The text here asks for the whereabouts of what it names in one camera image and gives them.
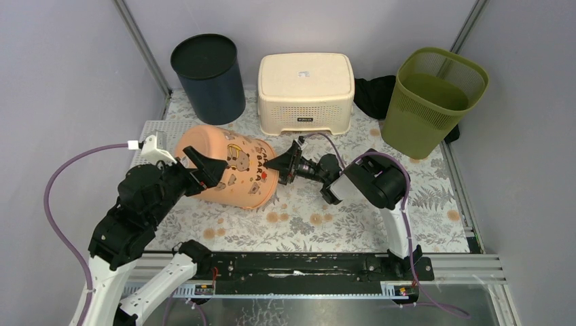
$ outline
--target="dark blue trash can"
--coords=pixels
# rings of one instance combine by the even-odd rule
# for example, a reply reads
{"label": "dark blue trash can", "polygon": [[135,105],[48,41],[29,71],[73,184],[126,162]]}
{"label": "dark blue trash can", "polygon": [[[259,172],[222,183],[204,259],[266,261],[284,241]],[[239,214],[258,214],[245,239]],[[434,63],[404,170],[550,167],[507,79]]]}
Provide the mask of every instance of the dark blue trash can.
{"label": "dark blue trash can", "polygon": [[201,34],[180,43],[170,64],[200,120],[228,124],[246,107],[236,45],[218,34]]}

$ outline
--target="white bracket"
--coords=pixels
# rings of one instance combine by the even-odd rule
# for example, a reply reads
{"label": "white bracket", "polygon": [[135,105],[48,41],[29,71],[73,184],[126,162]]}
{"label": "white bracket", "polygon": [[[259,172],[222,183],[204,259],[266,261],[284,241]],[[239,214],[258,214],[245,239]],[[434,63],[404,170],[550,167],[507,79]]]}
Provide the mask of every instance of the white bracket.
{"label": "white bracket", "polygon": [[150,314],[182,283],[196,275],[198,264],[187,255],[177,253],[172,261],[141,289],[120,301],[120,309],[129,316],[137,315],[136,326],[144,325]]}
{"label": "white bracket", "polygon": [[165,150],[165,138],[166,134],[161,131],[156,131],[146,137],[140,156],[152,164],[157,164],[158,161],[163,161],[166,164],[176,163],[176,159]]}

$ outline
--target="floral tablecloth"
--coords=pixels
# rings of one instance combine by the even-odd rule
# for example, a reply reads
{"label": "floral tablecloth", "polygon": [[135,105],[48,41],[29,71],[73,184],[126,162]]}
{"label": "floral tablecloth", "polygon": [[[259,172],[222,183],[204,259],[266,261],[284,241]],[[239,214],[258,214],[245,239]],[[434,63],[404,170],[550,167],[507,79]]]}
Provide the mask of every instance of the floral tablecloth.
{"label": "floral tablecloth", "polygon": [[[283,153],[302,133],[285,132],[279,137],[262,134],[255,92],[247,90],[245,94],[245,112],[222,127],[263,139],[277,153]],[[202,124],[182,90],[174,91],[166,120]],[[371,147],[391,154],[407,168],[412,179],[409,212],[424,252],[469,252],[439,148],[424,160],[413,160],[388,146],[380,137],[378,122],[357,107],[350,131],[331,138],[346,162]],[[309,159],[318,160],[333,152],[322,137],[312,137],[307,144],[304,156]],[[251,211],[202,200],[190,204],[188,200],[188,204],[176,206],[168,214],[147,249],[170,250],[181,241],[194,239],[214,251],[386,251],[386,230],[378,209],[361,196],[328,205],[319,193],[320,187],[319,183],[297,178],[291,185],[278,185],[267,204]]]}

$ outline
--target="white pegboard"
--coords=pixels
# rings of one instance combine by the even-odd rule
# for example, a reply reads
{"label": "white pegboard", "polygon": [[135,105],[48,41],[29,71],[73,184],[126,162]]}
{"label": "white pegboard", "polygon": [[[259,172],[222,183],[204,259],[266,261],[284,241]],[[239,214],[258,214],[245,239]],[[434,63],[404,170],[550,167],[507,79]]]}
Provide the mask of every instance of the white pegboard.
{"label": "white pegboard", "polygon": [[[166,133],[166,150],[174,156],[176,145],[184,132],[196,125],[198,123],[195,120],[148,120],[144,124],[144,129],[142,129],[140,141],[144,141],[148,135],[153,134],[155,131],[162,131]],[[135,151],[130,167],[146,163],[149,162],[140,156],[140,151]]]}

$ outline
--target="black lid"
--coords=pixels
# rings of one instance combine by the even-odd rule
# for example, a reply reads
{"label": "black lid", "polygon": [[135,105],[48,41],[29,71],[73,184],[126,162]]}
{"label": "black lid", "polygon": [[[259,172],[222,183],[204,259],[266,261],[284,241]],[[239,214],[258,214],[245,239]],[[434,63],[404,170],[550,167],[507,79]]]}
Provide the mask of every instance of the black lid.
{"label": "black lid", "polygon": [[176,73],[190,79],[217,77],[236,62],[236,46],[218,34],[201,34],[180,43],[170,56]]}

